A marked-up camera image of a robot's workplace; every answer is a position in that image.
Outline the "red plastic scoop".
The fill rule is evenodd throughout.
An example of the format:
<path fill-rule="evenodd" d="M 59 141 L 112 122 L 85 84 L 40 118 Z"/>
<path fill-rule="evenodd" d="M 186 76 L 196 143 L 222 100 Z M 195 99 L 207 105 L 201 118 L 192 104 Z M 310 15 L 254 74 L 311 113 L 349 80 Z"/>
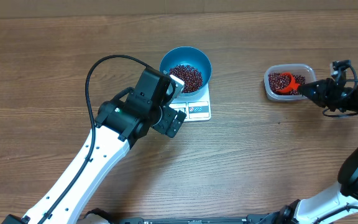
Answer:
<path fill-rule="evenodd" d="M 290 72 L 285 72 L 285 73 L 281 73 L 280 74 L 281 77 L 289 77 L 290 78 L 290 82 L 289 84 L 285 87 L 285 88 L 281 88 L 281 89 L 276 89 L 276 91 L 278 93 L 281 93 L 281 94 L 287 94 L 287 93 L 290 93 L 291 91 L 297 91 L 300 84 L 298 84 L 295 80 L 295 77 L 293 76 L 292 73 Z"/>

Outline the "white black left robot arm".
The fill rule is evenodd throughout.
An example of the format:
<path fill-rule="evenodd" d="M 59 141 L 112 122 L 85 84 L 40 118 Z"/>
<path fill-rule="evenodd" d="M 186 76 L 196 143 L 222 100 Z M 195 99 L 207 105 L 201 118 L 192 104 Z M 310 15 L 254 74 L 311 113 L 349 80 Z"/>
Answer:
<path fill-rule="evenodd" d="M 88 137 L 53 187 L 22 217 L 4 223 L 76 223 L 101 182 L 150 128 L 173 138 L 185 114 L 165 87 L 128 87 L 104 102 Z"/>

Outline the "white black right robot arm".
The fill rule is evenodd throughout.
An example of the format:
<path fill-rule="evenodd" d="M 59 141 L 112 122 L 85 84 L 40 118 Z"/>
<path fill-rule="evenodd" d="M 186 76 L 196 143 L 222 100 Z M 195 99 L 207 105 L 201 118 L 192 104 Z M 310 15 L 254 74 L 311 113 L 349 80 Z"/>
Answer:
<path fill-rule="evenodd" d="M 331 78 L 298 87 L 298 92 L 325 111 L 339 110 L 339 116 L 358 115 L 358 78 L 346 77 L 350 60 L 333 61 Z M 358 213 L 358 148 L 344 161 L 337 182 L 319 194 L 296 200 L 269 214 L 261 223 L 334 223 Z"/>

